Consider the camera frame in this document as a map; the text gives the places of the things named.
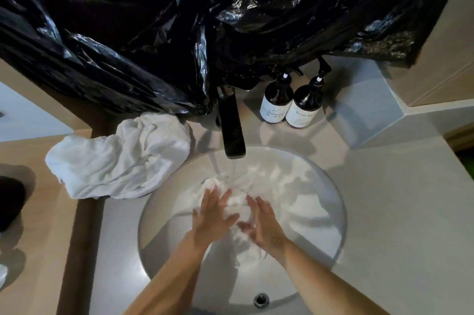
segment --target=bottle label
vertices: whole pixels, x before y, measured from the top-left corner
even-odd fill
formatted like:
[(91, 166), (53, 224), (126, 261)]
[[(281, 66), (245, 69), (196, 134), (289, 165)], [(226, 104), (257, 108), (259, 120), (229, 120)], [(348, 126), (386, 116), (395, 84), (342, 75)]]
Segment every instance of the bottle label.
[(319, 109), (308, 112), (301, 109), (292, 100), (290, 108), (288, 109), (288, 113), (286, 114), (286, 121), (293, 127), (304, 128), (309, 123), (311, 123), (311, 120), (314, 118), (318, 110)]
[(265, 121), (269, 123), (278, 123), (279, 121), (285, 119), (285, 115), (288, 111), (288, 108), (290, 107), (290, 104), (291, 102), (283, 106), (273, 105), (264, 96), (262, 106), (260, 107), (260, 115)]

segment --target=person's left hand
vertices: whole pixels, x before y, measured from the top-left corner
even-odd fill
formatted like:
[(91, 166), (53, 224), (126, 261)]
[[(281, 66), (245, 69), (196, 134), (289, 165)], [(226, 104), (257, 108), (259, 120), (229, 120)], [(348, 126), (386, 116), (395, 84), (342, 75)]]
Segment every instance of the person's left hand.
[(231, 194), (232, 190), (229, 189), (221, 198), (217, 186), (212, 191), (206, 189), (200, 212), (193, 210), (195, 244), (207, 248), (212, 242), (222, 239), (229, 232), (230, 227), (237, 222), (239, 214), (233, 214), (224, 219), (224, 207)]

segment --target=sink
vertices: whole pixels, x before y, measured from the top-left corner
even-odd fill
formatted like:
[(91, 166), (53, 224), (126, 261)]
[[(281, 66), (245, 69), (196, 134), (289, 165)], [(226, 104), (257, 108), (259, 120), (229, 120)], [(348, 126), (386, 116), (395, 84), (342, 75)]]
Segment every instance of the sink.
[[(191, 229), (190, 191), (211, 177), (226, 177), (232, 187), (246, 184), (252, 196), (278, 192), (281, 203), (276, 212), (284, 219), (285, 234), (313, 258), (328, 267), (334, 265), (345, 237), (346, 215), (328, 175), (288, 151), (248, 146), (244, 158), (228, 159), (224, 150), (218, 150), (185, 163), (148, 198), (138, 227), (138, 250), (150, 278)], [(274, 258), (267, 255), (259, 263), (236, 268), (229, 241), (225, 238), (208, 249), (193, 308), (218, 314), (255, 314), (301, 302)], [(262, 294), (269, 300), (265, 310), (254, 305)]]

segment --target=person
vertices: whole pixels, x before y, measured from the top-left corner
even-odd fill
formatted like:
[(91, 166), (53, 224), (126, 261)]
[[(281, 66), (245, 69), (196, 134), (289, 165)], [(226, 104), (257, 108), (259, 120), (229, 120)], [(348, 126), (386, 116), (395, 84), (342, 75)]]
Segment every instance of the person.
[[(181, 315), (190, 308), (206, 249), (238, 221), (238, 214), (223, 218), (230, 195), (231, 190), (222, 197), (217, 188), (206, 190), (200, 212), (193, 211), (192, 230), (124, 315)], [(314, 315), (388, 314), (289, 240), (270, 203), (251, 196), (247, 202), (254, 224), (237, 222), (237, 226), (284, 267)]]

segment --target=white countertop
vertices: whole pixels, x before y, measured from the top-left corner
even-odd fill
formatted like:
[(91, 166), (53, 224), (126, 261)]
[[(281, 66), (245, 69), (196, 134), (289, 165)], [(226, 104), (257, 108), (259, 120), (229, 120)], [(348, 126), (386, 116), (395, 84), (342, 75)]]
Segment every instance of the white countertop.
[[(299, 130), (262, 122), (258, 92), (240, 94), (246, 144), (309, 158), (344, 199), (347, 235), (333, 271), (392, 314), (471, 313), (474, 181), (443, 138), (352, 150), (323, 114)], [(215, 114), (188, 123), (190, 158), (223, 148)], [(90, 315), (121, 314), (148, 282), (136, 236), (146, 199), (105, 202)]]

